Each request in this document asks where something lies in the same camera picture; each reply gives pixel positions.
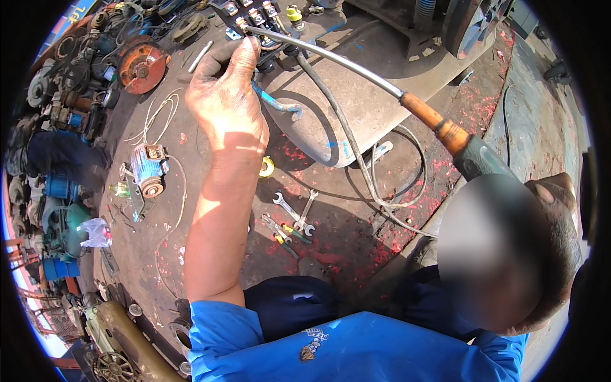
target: pliers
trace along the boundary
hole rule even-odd
[[[299,260],[299,256],[297,256],[297,253],[295,253],[294,250],[291,249],[291,247],[288,246],[287,243],[290,243],[293,241],[293,239],[291,239],[290,237],[288,237],[280,228],[280,226],[278,225],[278,223],[276,223],[269,215],[269,213],[264,213],[263,215],[261,215],[261,220],[265,223],[265,225],[273,232],[274,237],[276,238],[276,240],[278,240],[278,243],[280,243],[280,245],[286,249],[291,255],[293,255],[293,257],[296,260]]]
[[[293,235],[297,236],[297,238],[299,240],[303,241],[305,244],[312,244],[312,242],[310,240],[304,238],[303,235],[301,235],[299,232],[297,232],[297,230],[292,229],[288,225],[282,223],[282,228],[283,228],[283,230],[287,231],[288,233],[292,233]]]

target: shirt sleeve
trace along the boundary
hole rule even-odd
[[[486,330],[475,338],[473,345],[479,347],[492,362],[501,366],[510,380],[518,382],[522,372],[524,347],[528,338],[528,334],[504,337]]]
[[[193,326],[189,331],[191,363],[194,381],[203,374],[222,367],[217,359],[238,350],[264,343],[256,312],[220,301],[191,303]]]

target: printed logo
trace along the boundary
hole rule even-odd
[[[301,348],[301,351],[299,352],[299,360],[301,362],[311,361],[316,358],[314,353],[316,353],[318,347],[322,345],[321,341],[325,341],[327,338],[329,338],[329,335],[323,333],[322,329],[316,328],[303,330],[302,333],[307,333],[309,337],[314,337],[314,339],[306,346]]]

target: orange rusty flywheel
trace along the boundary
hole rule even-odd
[[[125,90],[144,94],[153,89],[166,72],[166,56],[166,52],[151,42],[141,42],[127,49],[117,69]]]

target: yellow tape roll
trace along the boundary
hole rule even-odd
[[[265,165],[265,169],[262,169],[261,171],[259,171],[259,176],[260,177],[269,177],[271,175],[272,172],[274,172],[274,169],[276,168],[274,166],[274,162],[269,159],[268,156],[263,158],[263,164]]]

